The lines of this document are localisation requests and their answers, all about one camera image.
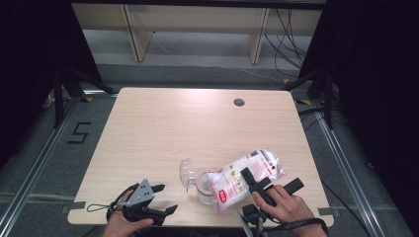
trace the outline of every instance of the wooden table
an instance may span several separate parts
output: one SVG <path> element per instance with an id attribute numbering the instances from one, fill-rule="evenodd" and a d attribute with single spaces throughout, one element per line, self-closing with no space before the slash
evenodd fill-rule
<path id="1" fill-rule="evenodd" d="M 241 99 L 238 107 L 234 100 Z M 151 208 L 179 204 L 164 226 L 239 227 L 234 215 L 249 197 L 218 214 L 197 200 L 197 190 L 183 187 L 179 166 L 191 158 L 195 171 L 219 169 L 256 149 L 271 148 L 287 174 L 276 183 L 299 177 L 305 187 L 295 194 L 314 214 L 333 224 L 329 207 L 297 115 L 285 91 L 124 88 L 120 91 L 75 202 L 109 204 L 128 186 L 148 179 L 164 184 Z M 105 224 L 106 211 L 72 209 L 73 224 Z M 275 225 L 272 222 L 265 226 Z"/>

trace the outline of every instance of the wrist strap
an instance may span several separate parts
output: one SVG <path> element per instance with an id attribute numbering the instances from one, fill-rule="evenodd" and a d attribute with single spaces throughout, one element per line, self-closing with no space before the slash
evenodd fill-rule
<path id="1" fill-rule="evenodd" d="M 324 220 L 322 220 L 320 218 L 312 218 L 312 219 L 299 220 L 299 221 L 294 221 L 294 222 L 290 222 L 290 223 L 285 223 L 285 224 L 278 225 L 275 228 L 269 229 L 268 231 L 293 230 L 293 229 L 297 229 L 299 227 L 306 226 L 306 225 L 311 225 L 311 224 L 320 224 L 324 233 L 326 233 L 326 235 L 329 235 L 326 223 L 324 222 Z"/>
<path id="2" fill-rule="evenodd" d="M 130 190 L 135 190 L 137 187 L 139 186 L 139 184 L 135 184 L 132 186 L 129 186 L 128 188 L 126 188 L 126 190 L 124 190 L 116 199 L 115 201 L 111 202 L 111 204 L 109 204 L 108 207 L 108 211 L 106 213 L 106 219 L 109 220 L 109 218 L 111 217 L 112 213 L 114 213 L 114 208 L 115 205 L 118 203 L 118 201 Z"/>

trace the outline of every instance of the metal bar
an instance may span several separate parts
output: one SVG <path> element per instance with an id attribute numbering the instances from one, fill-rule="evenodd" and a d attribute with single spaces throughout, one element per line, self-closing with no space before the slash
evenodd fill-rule
<path id="1" fill-rule="evenodd" d="M 116 94 L 109 94 L 102 90 L 84 90 L 84 95 L 81 98 L 89 98 L 89 97 L 117 97 L 118 93 Z"/>
<path id="2" fill-rule="evenodd" d="M 78 105 L 79 100 L 80 98 L 72 98 L 70 100 L 65 110 L 65 116 L 61 125 L 53 129 L 40 155 L 31 168 L 31 171 L 28 173 L 25 181 L 16 192 L 9 207 L 6 209 L 6 212 L 2 215 L 0 220 L 0 236 L 6 237 L 12 230 L 12 227 L 19 217 L 19 214 L 21 213 L 26 201 L 28 200 L 31 191 L 34 189 L 38 179 L 41 176 L 42 171 L 57 144 L 58 138 L 64 131 L 69 116 L 73 112 L 74 108 Z"/>
<path id="3" fill-rule="evenodd" d="M 129 4 L 129 5 L 166 5 L 235 8 L 282 8 L 323 10 L 326 0 L 71 0 L 71 3 L 91 4 Z M 334 7 L 348 7 L 346 3 L 334 3 Z"/>
<path id="4" fill-rule="evenodd" d="M 318 109 L 320 108 L 320 105 L 317 101 L 313 101 L 313 106 Z M 352 171 L 351 165 L 346 159 L 345 153 L 343 152 L 339 141 L 335 136 L 335 133 L 333 130 L 328 128 L 328 125 L 324 119 L 322 119 L 320 113 L 316 113 L 316 116 L 318 119 L 320 119 L 321 129 L 323 130 L 327 142 L 332 149 L 333 155 L 348 185 L 352 197 L 354 198 L 355 204 L 357 205 L 360 214 L 366 223 L 367 229 L 372 236 L 385 236 L 378 222 L 376 212 L 373 210 L 367 196 L 365 195 L 360 183 L 358 182 L 356 175 Z"/>

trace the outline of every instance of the gray carpet floor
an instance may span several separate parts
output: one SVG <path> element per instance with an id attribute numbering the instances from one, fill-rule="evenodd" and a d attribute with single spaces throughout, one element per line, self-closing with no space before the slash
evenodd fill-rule
<path id="1" fill-rule="evenodd" d="M 216 67 L 99 65 L 99 70 L 104 83 L 116 90 L 126 86 L 280 90 L 283 87 L 281 82 L 286 78 L 272 69 L 251 71 L 264 77 Z M 82 85 L 85 89 L 95 89 L 88 84 Z M 308 87 L 309 83 L 306 83 L 293 90 L 294 98 L 307 99 L 305 94 Z M 65 209 L 77 194 L 115 99 L 94 97 L 91 102 L 78 103 L 9 236 L 83 236 L 92 230 L 93 226 L 69 224 Z M 312 108 L 311 105 L 296 106 L 299 111 Z M 89 134 L 84 143 L 71 144 L 68 141 L 81 139 L 80 136 L 72 134 L 79 122 L 90 122 L 89 125 L 79 128 Z M 0 213 L 7 208 L 11 198 L 24 182 L 52 132 L 53 123 L 53 107 L 46 108 L 40 113 L 20 153 L 12 157 L 1 170 Z M 320 178 L 360 216 L 317 117 L 315 114 L 309 114 L 301 123 L 305 128 Z M 374 170 L 366 167 L 368 158 L 346 124 L 344 115 L 338 110 L 333 112 L 333 124 L 342 149 L 373 205 L 386 236 L 412 236 Z M 326 195 L 335 213 L 335 223 L 329 228 L 330 236 L 367 236 L 341 201 L 327 190 Z M 100 236 L 102 228 L 103 226 L 99 226 L 94 229 L 89 236 Z M 157 228 L 141 236 L 187 236 L 189 231 L 190 229 Z M 220 236 L 245 236 L 241 230 L 199 231 L 207 235 L 218 233 Z M 287 232 L 275 232 L 269 236 L 291 235 Z"/>

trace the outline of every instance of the black cable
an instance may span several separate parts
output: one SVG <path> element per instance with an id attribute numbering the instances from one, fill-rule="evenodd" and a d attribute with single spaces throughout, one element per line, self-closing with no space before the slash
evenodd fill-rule
<path id="1" fill-rule="evenodd" d="M 308 127 L 306 127 L 305 129 L 304 129 L 304 131 L 307 131 L 309 128 L 311 128 L 315 123 L 317 123 L 318 121 L 320 121 L 320 120 L 322 120 L 322 119 L 324 119 L 324 117 L 322 117 L 322 118 L 318 118 L 318 119 L 316 119 L 314 122 L 312 122 Z"/>
<path id="2" fill-rule="evenodd" d="M 290 21 L 288 21 L 288 23 L 287 23 L 287 26 L 284 28 L 284 31 L 286 32 L 287 30 L 288 30 L 288 27 L 289 27 L 289 25 L 290 25 Z M 278 41 L 280 42 L 280 45 L 278 46 L 278 48 L 280 48 L 280 46 L 282 45 L 282 46 L 284 46 L 286 49 L 288 49 L 289 51 L 292 51 L 292 52 L 295 52 L 292 48 L 289 48 L 288 46 L 286 46 L 285 44 L 284 44 L 284 39 L 286 38 L 286 35 L 284 34 L 283 35 L 283 38 L 282 39 L 280 39 L 280 37 L 277 35 L 277 39 L 278 39 Z"/>
<path id="3" fill-rule="evenodd" d="M 323 112 L 323 110 L 324 110 L 324 108 L 308 109 L 308 110 L 305 110 L 305 111 L 298 112 L 298 115 L 303 116 L 303 115 L 308 115 L 308 114 L 311 114 L 311 113 L 314 113 L 314 112 Z"/>
<path id="4" fill-rule="evenodd" d="M 295 53 L 296 58 L 298 59 L 298 62 L 299 62 L 300 64 L 302 64 L 303 60 L 301 59 L 301 57 L 300 57 L 300 53 L 299 53 L 299 52 L 301 52 L 301 54 L 303 54 L 303 56 L 306 56 L 306 52 L 305 52 L 304 50 L 302 50 L 301 48 L 299 48 L 298 46 L 296 46 L 295 41 L 293 40 L 293 26 L 292 26 L 292 24 L 291 24 L 291 15 L 292 15 L 292 10 L 291 10 L 291 9 L 289 9 L 289 21 L 288 21 L 288 23 L 287 23 L 287 26 L 284 24 L 284 21 L 283 21 L 283 19 L 282 19 L 281 15 L 280 15 L 280 12 L 278 11 L 278 9 L 277 9 L 277 15 L 278 15 L 278 18 L 280 19 L 281 24 L 283 25 L 283 28 L 284 28 L 284 32 L 285 32 L 284 36 L 287 36 L 287 38 L 289 39 L 290 43 L 292 44 L 292 46 L 293 46 L 293 48 L 294 48 L 294 50 L 292 50 L 292 49 L 290 49 L 290 48 L 288 48 L 288 47 L 287 47 L 287 49 L 289 49 L 290 51 L 294 52 L 294 53 Z M 289 34 L 289 32 L 288 32 L 288 28 L 289 28 L 289 26 L 290 26 L 291 36 L 290 36 L 290 34 Z"/>
<path id="5" fill-rule="evenodd" d="M 91 230 L 89 230 L 89 231 L 88 231 L 86 234 L 84 234 L 82 237 L 86 237 L 86 236 L 90 235 L 91 233 L 93 233 L 93 232 L 96 230 L 96 228 L 98 228 L 98 226 L 93 227 Z"/>
<path id="6" fill-rule="evenodd" d="M 305 114 L 303 118 L 300 118 L 299 121 L 302 123 L 302 121 L 308 116 L 309 114 Z"/>
<path id="7" fill-rule="evenodd" d="M 268 39 L 268 42 L 271 44 L 271 46 L 274 48 L 274 49 L 276 49 L 275 48 L 275 46 L 269 41 L 269 39 Z M 289 76 L 289 77 L 297 77 L 297 76 L 294 76 L 294 75 L 290 75 L 290 74 L 288 74 L 288 73 L 285 73 L 285 72 L 282 72 L 281 70 L 280 70 L 280 68 L 278 68 L 278 65 L 277 65 L 277 56 L 278 56 L 278 51 L 276 51 L 275 52 L 275 57 L 274 57 L 274 64 L 275 64 L 275 68 L 277 69 L 277 71 L 279 72 L 279 73 L 281 73 L 282 75 L 284 75 L 284 76 Z"/>
<path id="8" fill-rule="evenodd" d="M 288 34 L 287 34 L 287 35 L 289 36 L 289 40 L 290 40 L 290 42 L 292 43 L 293 48 L 295 49 L 295 56 L 296 56 L 296 58 L 298 59 L 299 64 L 300 64 L 300 65 L 302 65 L 302 59 L 301 59 L 301 56 L 299 55 L 298 50 L 296 49 L 295 41 L 293 40 L 293 24 L 291 24 L 291 15 L 292 15 L 292 13 L 293 13 L 293 10 L 292 10 L 292 9 L 288 9 L 288 12 L 289 12 L 289 22 L 290 22 L 290 33 L 291 33 L 291 38 L 290 38 L 290 35 L 288 35 Z"/>
<path id="9" fill-rule="evenodd" d="M 96 209 L 90 209 L 91 206 L 100 206 L 100 207 L 96 208 Z M 109 206 L 108 205 L 103 205 L 103 204 L 90 204 L 89 206 L 87 206 L 86 211 L 87 212 L 93 212 L 93 211 L 98 211 L 98 210 L 106 209 L 106 208 L 109 208 Z"/>
<path id="10" fill-rule="evenodd" d="M 283 52 L 281 52 L 280 50 L 278 50 L 278 48 L 276 46 L 274 46 L 274 44 L 271 42 L 271 40 L 268 38 L 267 35 L 265 35 L 265 38 L 268 40 L 269 44 L 274 48 L 274 50 L 276 51 L 275 54 L 275 58 L 277 58 L 277 54 L 279 54 L 280 56 L 283 57 L 283 59 L 285 59 L 287 62 L 289 62 L 290 64 L 292 64 L 294 67 L 300 69 L 301 66 L 299 66 L 298 64 L 296 64 L 295 62 L 293 62 L 289 57 L 287 57 Z"/>
<path id="11" fill-rule="evenodd" d="M 332 195 L 334 197 L 336 197 L 345 206 L 345 208 L 347 208 L 348 211 L 355 217 L 355 219 L 358 221 L 358 223 L 360 223 L 361 227 L 363 227 L 363 229 L 366 232 L 367 236 L 371 237 L 370 232 L 368 231 L 366 225 L 363 223 L 363 221 L 360 219 L 360 217 L 358 217 L 358 215 L 323 180 L 320 180 L 320 181 L 321 181 L 321 184 L 324 187 L 326 187 L 326 189 L 328 191 L 330 191 L 330 193 L 332 193 Z"/>

